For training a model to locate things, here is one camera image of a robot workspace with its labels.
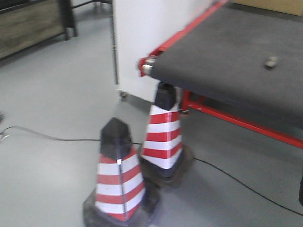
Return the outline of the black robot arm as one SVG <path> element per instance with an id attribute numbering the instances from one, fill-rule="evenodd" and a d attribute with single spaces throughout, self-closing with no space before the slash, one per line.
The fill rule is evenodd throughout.
<path id="1" fill-rule="evenodd" d="M 300 180 L 300 187 L 299 187 L 299 193 L 298 193 L 298 201 L 303 206 L 303 174 Z"/>

